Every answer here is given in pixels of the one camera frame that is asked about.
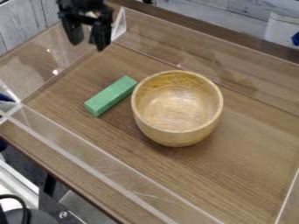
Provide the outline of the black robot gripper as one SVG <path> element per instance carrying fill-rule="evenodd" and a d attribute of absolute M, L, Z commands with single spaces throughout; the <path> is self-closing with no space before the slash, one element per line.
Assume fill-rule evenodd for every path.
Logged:
<path fill-rule="evenodd" d="M 82 24 L 91 25 L 88 42 L 102 52 L 111 44 L 114 9 L 104 0 L 56 0 L 59 17 L 70 42 L 76 46 L 84 39 Z M 87 12 L 98 17 L 88 17 Z"/>

